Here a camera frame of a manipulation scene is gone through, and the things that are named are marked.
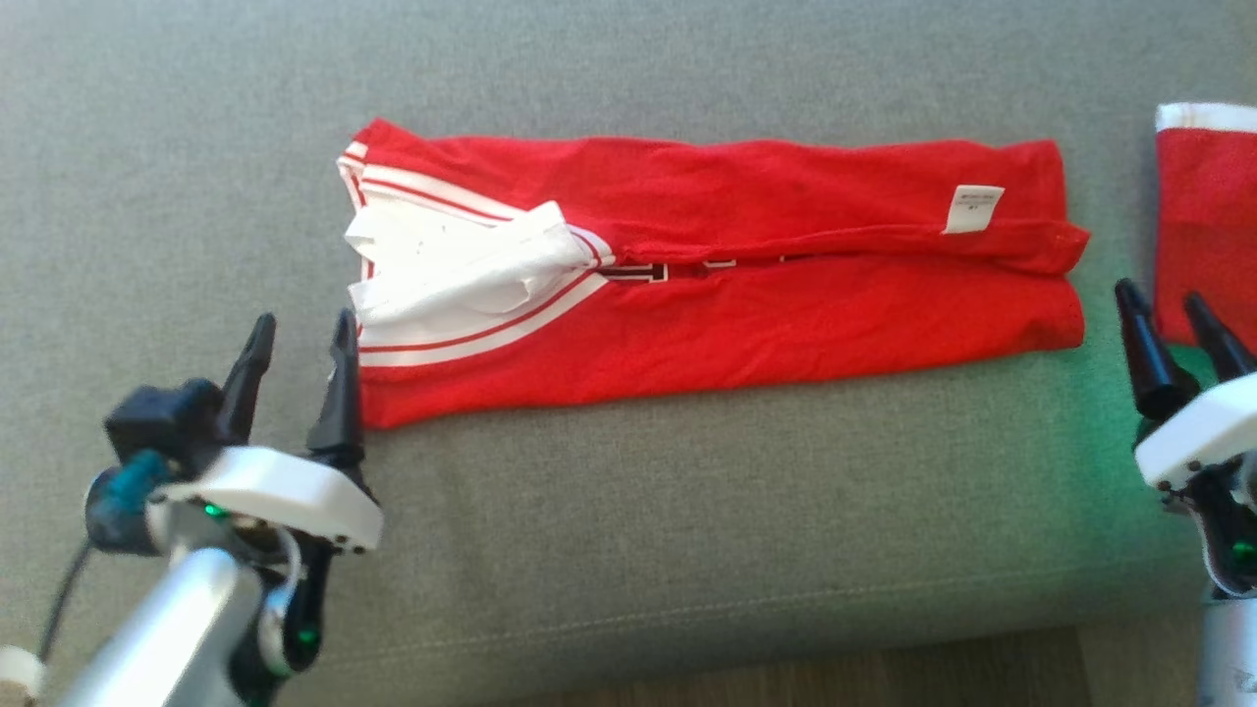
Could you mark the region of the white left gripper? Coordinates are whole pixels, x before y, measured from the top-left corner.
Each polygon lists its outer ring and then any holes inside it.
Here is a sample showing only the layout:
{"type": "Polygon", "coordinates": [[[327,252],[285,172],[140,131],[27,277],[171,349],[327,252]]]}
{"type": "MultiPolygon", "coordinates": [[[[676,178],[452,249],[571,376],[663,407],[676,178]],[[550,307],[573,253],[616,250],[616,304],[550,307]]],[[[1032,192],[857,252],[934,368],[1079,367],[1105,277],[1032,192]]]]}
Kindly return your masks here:
{"type": "MultiPolygon", "coordinates": [[[[256,317],[222,384],[217,428],[246,444],[256,394],[272,364],[277,318],[256,317]]],[[[383,511],[349,470],[365,458],[357,321],[341,309],[329,345],[333,370],[305,437],[316,460],[265,447],[221,452],[197,481],[161,486],[147,504],[168,574],[151,598],[153,644],[178,653],[180,689],[277,689],[321,653],[331,564],[380,546],[383,511]]]]}

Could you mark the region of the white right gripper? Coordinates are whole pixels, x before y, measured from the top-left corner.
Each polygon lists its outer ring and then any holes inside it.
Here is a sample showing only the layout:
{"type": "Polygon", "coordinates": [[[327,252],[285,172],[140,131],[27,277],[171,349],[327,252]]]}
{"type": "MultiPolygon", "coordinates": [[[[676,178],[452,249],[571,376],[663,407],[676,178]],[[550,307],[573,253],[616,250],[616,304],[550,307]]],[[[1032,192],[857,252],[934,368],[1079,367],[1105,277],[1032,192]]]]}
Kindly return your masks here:
{"type": "Polygon", "coordinates": [[[1190,291],[1182,309],[1221,382],[1199,395],[1199,382],[1158,333],[1143,291],[1123,278],[1114,294],[1134,406],[1144,419],[1164,421],[1134,448],[1138,469],[1166,506],[1193,520],[1213,585],[1227,596],[1252,596],[1254,353],[1190,291]]]}

